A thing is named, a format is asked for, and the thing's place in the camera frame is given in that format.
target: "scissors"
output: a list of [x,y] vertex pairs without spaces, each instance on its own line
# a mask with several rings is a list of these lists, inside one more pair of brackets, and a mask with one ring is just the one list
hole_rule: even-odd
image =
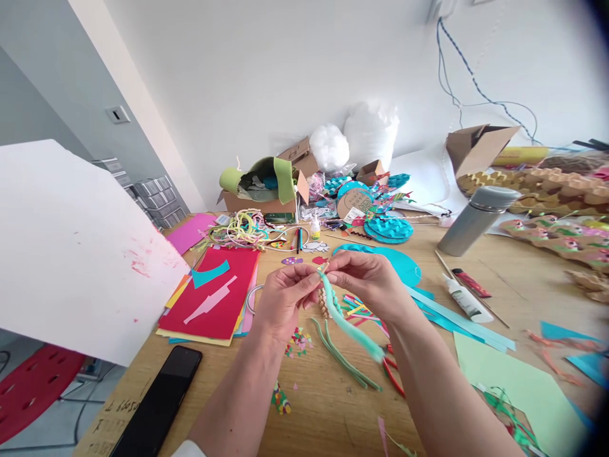
[[[393,348],[391,347],[391,345],[386,345],[385,347],[383,347],[383,352],[385,354],[389,353],[393,355]],[[397,390],[402,397],[406,398],[406,395],[404,394],[404,389],[395,380],[395,377],[393,376],[393,373],[389,368],[390,366],[394,367],[395,370],[398,371],[398,365],[393,360],[391,360],[387,356],[383,357],[383,369],[385,370],[385,374],[389,378],[389,381],[391,381],[391,384],[393,384],[393,386],[395,387],[395,390]]]

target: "smartphone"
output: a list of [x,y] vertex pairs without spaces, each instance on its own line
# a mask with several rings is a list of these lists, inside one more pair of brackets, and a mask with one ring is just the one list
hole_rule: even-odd
[[199,351],[173,348],[110,457],[155,457],[159,453],[202,358]]

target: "gray thermos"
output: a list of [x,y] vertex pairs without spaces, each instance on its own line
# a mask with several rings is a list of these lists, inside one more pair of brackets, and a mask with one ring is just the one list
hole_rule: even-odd
[[479,187],[440,240],[438,249],[448,255],[461,257],[521,196],[520,192],[503,187]]

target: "floor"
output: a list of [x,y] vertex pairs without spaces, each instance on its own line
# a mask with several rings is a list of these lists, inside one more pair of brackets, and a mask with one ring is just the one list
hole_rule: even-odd
[[[15,367],[21,364],[24,360],[30,357],[36,350],[42,346],[42,343],[31,338],[23,336],[11,341],[6,345],[0,345],[0,350],[11,352],[11,359],[6,369],[0,374],[2,380]],[[113,391],[114,387],[123,376],[124,367],[114,366],[110,363],[104,363],[101,368],[101,373],[107,373],[106,377],[97,387],[95,384],[87,384],[83,387],[81,383],[72,383],[71,386],[64,392],[66,398],[84,400],[91,394],[92,389],[95,389],[91,395],[91,400],[105,401],[105,399]],[[31,447],[31,446],[47,446],[53,444],[74,444],[74,433],[76,421],[81,413],[82,403],[75,402],[55,402],[47,409],[29,427],[23,430],[14,438],[0,445],[0,454],[15,457],[68,457],[74,451],[74,446],[64,447],[62,449],[44,449],[39,451],[10,451],[16,447]],[[78,422],[78,439],[89,428],[97,412],[102,408],[102,404],[86,404],[82,415]]]

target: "forearm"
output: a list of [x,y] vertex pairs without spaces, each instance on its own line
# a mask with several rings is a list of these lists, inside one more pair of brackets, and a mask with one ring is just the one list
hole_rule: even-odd
[[258,453],[283,350],[263,334],[245,338],[188,434],[207,457]]
[[387,325],[410,413],[430,456],[521,455],[420,311]]

